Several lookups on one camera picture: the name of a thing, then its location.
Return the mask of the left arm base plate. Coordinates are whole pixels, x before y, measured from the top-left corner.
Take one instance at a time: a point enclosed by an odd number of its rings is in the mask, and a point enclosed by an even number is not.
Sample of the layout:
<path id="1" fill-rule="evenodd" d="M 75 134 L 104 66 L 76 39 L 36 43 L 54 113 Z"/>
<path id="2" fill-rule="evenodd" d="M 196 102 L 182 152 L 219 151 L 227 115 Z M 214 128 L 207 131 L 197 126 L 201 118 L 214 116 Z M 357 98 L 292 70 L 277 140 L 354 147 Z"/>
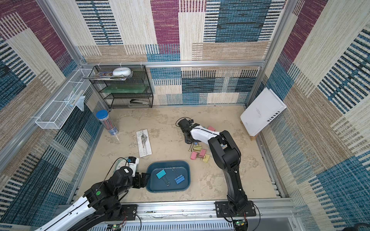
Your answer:
<path id="1" fill-rule="evenodd" d="M 122 204 L 116 221 L 133 221 L 136 218 L 137 204 Z"/>

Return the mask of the teal binder clip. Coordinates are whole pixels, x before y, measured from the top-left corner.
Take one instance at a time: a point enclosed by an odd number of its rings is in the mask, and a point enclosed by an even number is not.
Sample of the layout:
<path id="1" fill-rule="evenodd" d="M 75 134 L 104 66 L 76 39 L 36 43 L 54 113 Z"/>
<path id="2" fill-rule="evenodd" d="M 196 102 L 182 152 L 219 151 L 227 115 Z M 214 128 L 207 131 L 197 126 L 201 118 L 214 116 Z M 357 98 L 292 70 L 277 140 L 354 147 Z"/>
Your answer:
<path id="1" fill-rule="evenodd" d="M 162 169 L 161 171 L 159 171 L 156 176 L 159 180 L 163 180 L 165 185 L 168 187 L 170 186 L 170 182 L 168 181 L 168 179 L 166 178 L 166 171 L 164 169 Z"/>

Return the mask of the green round alarm clock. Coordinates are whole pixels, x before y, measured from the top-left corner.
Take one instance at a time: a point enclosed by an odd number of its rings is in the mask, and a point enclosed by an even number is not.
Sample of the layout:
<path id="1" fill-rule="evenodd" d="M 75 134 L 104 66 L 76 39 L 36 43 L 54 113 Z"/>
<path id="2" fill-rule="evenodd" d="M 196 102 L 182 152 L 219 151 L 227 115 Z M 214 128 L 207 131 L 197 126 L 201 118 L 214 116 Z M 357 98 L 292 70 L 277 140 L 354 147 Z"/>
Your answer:
<path id="1" fill-rule="evenodd" d="M 129 164 L 127 162 L 127 159 L 126 158 L 120 158 L 117 162 L 116 162 L 116 166 L 115 166 L 115 171 L 119 170 L 121 167 L 127 167 Z"/>

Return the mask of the teal plastic storage box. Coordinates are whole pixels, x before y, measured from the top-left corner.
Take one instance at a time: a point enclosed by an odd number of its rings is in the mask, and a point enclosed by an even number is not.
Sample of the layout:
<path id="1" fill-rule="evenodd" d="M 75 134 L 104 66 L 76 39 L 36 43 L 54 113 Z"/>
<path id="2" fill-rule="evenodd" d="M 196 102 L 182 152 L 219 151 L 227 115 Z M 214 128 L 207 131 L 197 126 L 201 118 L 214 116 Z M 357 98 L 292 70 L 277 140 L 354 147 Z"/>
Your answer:
<path id="1" fill-rule="evenodd" d="M 179 174 L 185 177 L 185 180 L 180 184 L 175 182 L 175 174 L 172 168 L 175 167 Z M 166 178 L 170 182 L 170 186 L 166 186 L 163 180 L 159 180 L 156 174 L 164 169 L 166 171 Z M 162 193 L 162 192 L 180 192 L 185 191 L 189 188 L 191 183 L 190 166 L 185 161 L 162 161 L 152 163 L 147 168 L 147 173 L 151 174 L 150 180 L 146 186 L 146 189 L 151 193 Z"/>

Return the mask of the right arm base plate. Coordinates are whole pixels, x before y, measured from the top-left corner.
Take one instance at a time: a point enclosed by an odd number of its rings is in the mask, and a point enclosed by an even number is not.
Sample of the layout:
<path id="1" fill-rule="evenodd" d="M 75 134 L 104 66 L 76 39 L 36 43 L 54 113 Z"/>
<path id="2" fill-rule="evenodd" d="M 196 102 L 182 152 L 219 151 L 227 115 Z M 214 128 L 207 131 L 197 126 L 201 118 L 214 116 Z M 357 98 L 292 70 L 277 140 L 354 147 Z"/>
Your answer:
<path id="1" fill-rule="evenodd" d="M 235 217 L 255 217 L 257 216 L 256 207 L 253 201 L 239 206 L 232 205 L 228 201 L 216 201 L 214 203 L 216 215 L 218 218 L 235 218 Z"/>

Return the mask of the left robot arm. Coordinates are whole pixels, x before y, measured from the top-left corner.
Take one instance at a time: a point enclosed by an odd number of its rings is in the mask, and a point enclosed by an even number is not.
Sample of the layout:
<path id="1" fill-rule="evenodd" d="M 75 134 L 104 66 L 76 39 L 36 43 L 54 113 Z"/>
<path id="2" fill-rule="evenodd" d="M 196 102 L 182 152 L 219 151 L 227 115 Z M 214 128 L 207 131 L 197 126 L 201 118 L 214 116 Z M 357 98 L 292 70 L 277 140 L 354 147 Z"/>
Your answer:
<path id="1" fill-rule="evenodd" d="M 124 206 L 121 200 L 131 188 L 145 188 L 150 176 L 123 166 L 109 179 L 94 184 L 74 204 L 37 230 L 87 231 L 105 221 L 132 220 L 137 205 Z"/>

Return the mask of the blue binder clip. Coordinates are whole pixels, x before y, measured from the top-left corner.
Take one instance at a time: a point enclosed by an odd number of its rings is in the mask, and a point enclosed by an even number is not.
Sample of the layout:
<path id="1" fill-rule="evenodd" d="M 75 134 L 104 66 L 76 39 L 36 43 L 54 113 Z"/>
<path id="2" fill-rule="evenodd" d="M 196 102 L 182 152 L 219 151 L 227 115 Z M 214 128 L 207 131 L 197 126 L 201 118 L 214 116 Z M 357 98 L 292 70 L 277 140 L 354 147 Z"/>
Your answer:
<path id="1" fill-rule="evenodd" d="M 174 180 L 175 180 L 176 184 L 180 184 L 181 182 L 183 182 L 185 180 L 185 177 L 182 174 L 179 174 L 175 167 L 173 167 L 172 170 L 175 174 L 175 179 Z"/>

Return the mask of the packaged ruler card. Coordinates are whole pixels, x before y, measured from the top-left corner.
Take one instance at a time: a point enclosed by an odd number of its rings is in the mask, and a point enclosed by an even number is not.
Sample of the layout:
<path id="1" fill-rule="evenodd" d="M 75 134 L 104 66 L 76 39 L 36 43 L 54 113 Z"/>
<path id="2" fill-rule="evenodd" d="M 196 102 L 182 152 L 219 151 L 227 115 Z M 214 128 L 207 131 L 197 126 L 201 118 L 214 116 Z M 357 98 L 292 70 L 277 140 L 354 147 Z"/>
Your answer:
<path id="1" fill-rule="evenodd" d="M 148 130 L 137 131 L 136 137 L 137 137 L 140 158 L 151 155 L 152 149 L 150 145 Z"/>

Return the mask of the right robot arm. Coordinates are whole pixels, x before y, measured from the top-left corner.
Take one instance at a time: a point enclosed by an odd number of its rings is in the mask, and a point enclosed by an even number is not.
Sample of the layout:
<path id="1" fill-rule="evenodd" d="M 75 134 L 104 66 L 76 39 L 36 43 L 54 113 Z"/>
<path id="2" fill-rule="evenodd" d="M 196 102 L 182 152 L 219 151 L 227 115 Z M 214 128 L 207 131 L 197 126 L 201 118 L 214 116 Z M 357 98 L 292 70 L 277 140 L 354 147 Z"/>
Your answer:
<path id="1" fill-rule="evenodd" d="M 225 176 L 230 213 L 244 212 L 248 197 L 240 177 L 241 152 L 230 133 L 211 131 L 188 117 L 178 119 L 175 125 L 183 132 L 186 143 L 203 142 L 209 146 L 216 165 Z"/>

